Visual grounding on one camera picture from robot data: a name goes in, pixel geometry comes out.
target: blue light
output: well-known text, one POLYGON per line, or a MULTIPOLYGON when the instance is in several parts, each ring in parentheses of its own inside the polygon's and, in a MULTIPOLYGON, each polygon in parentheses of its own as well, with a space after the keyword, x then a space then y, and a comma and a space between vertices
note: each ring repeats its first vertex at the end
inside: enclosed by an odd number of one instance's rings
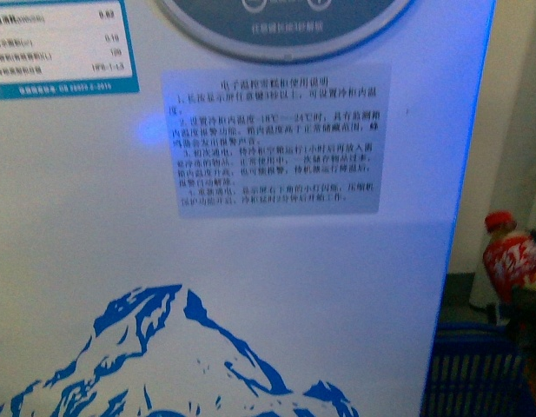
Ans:
POLYGON ((146 146, 156 146, 167 140, 167 124, 163 113, 152 113, 136 127, 136 136, 146 146))

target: white freezer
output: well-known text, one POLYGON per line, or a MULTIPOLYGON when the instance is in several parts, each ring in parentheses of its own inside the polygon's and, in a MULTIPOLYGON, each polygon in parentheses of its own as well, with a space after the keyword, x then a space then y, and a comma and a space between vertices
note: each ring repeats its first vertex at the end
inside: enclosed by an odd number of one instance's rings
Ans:
POLYGON ((0 417, 418 415, 493 1, 413 0, 360 44, 287 64, 211 50, 152 1, 0 3, 0 16, 39 24, 56 6, 79 26, 0 29, 75 52, 44 75, 0 63, 0 417), (78 56, 109 33, 96 13, 122 5, 126 61, 78 56), (279 98, 189 99, 275 79, 279 98), (338 111, 351 120, 324 132, 338 111), (216 134, 236 142, 185 144, 201 117, 234 117, 216 134), (348 144, 364 150, 338 153, 348 144), (366 159, 341 170, 343 155, 366 159), (228 182, 190 185, 179 168, 196 176, 208 158, 229 172, 202 180, 228 182), (217 189, 231 202, 207 200, 217 189))

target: red bottle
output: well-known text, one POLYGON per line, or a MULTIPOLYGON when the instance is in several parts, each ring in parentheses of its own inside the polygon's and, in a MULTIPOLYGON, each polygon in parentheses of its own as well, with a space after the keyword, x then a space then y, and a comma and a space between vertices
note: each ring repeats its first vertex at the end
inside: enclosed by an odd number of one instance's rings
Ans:
POLYGON ((486 217, 491 239, 483 255, 484 266, 498 296, 507 304, 514 286, 536 281, 536 242, 516 227, 508 211, 495 211, 486 217))

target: instruction label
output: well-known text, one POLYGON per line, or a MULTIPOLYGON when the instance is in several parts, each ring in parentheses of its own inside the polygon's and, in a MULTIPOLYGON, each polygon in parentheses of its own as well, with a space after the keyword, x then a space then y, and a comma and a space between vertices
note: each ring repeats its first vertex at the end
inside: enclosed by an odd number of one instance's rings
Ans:
POLYGON ((184 217, 374 213, 391 68, 163 75, 184 217))
POLYGON ((0 100, 137 91, 120 0, 0 3, 0 100))

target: blue mountain illustration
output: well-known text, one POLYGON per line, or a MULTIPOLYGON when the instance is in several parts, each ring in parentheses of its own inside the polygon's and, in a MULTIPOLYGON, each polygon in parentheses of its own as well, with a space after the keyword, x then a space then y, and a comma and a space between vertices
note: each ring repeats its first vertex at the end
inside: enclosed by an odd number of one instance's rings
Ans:
POLYGON ((359 417, 318 381, 296 393, 182 285, 137 288, 94 321, 76 358, 0 405, 0 417, 359 417))

